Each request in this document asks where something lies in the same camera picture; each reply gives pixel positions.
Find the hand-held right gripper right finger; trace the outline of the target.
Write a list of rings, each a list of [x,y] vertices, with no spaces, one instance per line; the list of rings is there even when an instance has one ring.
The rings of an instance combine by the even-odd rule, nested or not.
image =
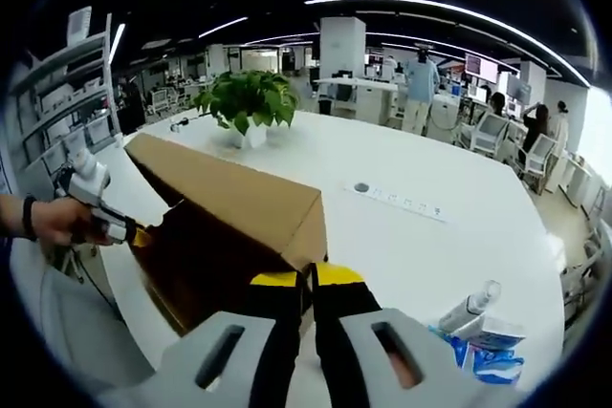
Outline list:
[[[334,407],[515,407],[512,387],[459,369],[452,348],[397,309],[384,309],[355,271],[312,268],[317,355]]]

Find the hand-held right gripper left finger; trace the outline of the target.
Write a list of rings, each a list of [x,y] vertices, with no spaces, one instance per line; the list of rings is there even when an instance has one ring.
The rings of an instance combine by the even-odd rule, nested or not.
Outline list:
[[[164,351],[144,382],[101,407],[283,407],[299,352],[302,276],[255,276],[236,311],[219,311]]]

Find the person's left hand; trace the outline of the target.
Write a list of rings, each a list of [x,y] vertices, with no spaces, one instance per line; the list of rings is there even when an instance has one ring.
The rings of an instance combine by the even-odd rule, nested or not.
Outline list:
[[[103,246],[112,244],[90,208],[73,198],[34,202],[31,220],[35,236],[56,246],[82,242]]]

